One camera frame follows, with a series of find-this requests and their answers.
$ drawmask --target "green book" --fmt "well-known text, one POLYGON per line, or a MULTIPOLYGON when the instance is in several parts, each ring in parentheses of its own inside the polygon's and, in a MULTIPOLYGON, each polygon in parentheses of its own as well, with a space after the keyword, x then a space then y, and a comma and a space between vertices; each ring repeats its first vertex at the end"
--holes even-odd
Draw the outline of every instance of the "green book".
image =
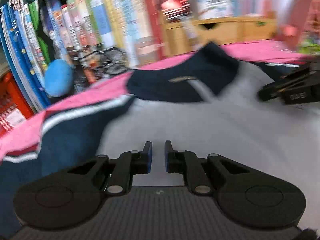
POLYGON ((97 37, 98 43, 102 43, 102 39, 101 39, 99 30, 98 30, 97 22, 96 22, 96 20, 95 20, 95 18, 93 16, 92 8, 91 8, 91 5, 90 5, 90 0, 85 0, 85 3, 87 4, 88 10, 89 10, 90 21, 91 21, 91 24, 92 24, 92 28, 94 29, 94 32, 96 33, 96 37, 97 37))
MULTIPOLYGON (((30 16, 31 16, 33 27, 36 31, 38 29, 40 19, 39 19, 39 13, 38 13, 37 6, 36 6, 35 2, 29 4, 29 11, 30 11, 30 16)), ((37 37, 37 39, 38 39, 44 60, 47 62, 47 64, 49 64, 50 57, 48 54, 48 45, 40 37, 37 37)))

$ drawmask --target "ribbed gray panel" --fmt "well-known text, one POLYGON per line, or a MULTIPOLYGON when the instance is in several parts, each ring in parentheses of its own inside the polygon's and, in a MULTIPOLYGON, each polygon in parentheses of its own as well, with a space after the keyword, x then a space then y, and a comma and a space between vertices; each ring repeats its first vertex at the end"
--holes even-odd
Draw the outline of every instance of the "ribbed gray panel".
POLYGON ((185 187, 133 187, 108 199, 90 221, 59 232, 22 228, 12 240, 291 240, 297 228, 256 231, 220 213, 185 187))

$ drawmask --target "wooden desk organizer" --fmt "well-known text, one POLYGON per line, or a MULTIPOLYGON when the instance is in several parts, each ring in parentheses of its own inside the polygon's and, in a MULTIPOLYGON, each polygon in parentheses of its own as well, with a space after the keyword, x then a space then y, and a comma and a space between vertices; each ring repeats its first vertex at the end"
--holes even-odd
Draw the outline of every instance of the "wooden desk organizer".
MULTIPOLYGON (((165 55, 170 57, 192 51, 180 22, 166 23, 160 14, 165 55)), ((276 32, 276 20, 265 17, 225 17, 193 20, 201 44, 214 41, 219 45, 239 41, 267 40, 276 32)))

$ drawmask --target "yellow book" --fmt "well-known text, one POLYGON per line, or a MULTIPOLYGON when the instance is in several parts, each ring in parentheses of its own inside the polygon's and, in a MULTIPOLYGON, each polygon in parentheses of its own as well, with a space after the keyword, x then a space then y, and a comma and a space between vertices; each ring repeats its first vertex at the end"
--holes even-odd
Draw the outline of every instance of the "yellow book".
POLYGON ((119 48, 124 49, 123 34, 119 28, 118 19, 116 17, 116 11, 113 6, 112 0, 103 0, 106 7, 107 15, 111 24, 112 33, 115 37, 116 43, 119 48))

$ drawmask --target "gray fabric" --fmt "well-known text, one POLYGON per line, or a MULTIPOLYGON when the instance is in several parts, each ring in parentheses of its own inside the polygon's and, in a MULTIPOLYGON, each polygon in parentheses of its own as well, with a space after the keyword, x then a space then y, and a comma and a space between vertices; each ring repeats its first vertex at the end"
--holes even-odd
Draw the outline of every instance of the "gray fabric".
POLYGON ((320 228, 320 118, 316 107, 282 106, 275 99, 260 103, 256 92, 272 80, 256 66, 242 62, 240 73, 223 94, 213 97, 205 85, 191 81, 206 103, 136 100, 130 114, 116 119, 101 138, 97 154, 117 158, 153 143, 149 175, 135 175, 134 185, 183 185, 179 174, 164 166, 164 142, 198 157, 219 153, 252 168, 287 180, 307 199, 302 228, 320 228))
POLYGON ((83 225, 55 232, 25 227, 11 240, 291 240, 298 233, 294 227, 241 227, 223 216, 212 198, 185 187, 132 187, 128 195, 108 199, 83 225))

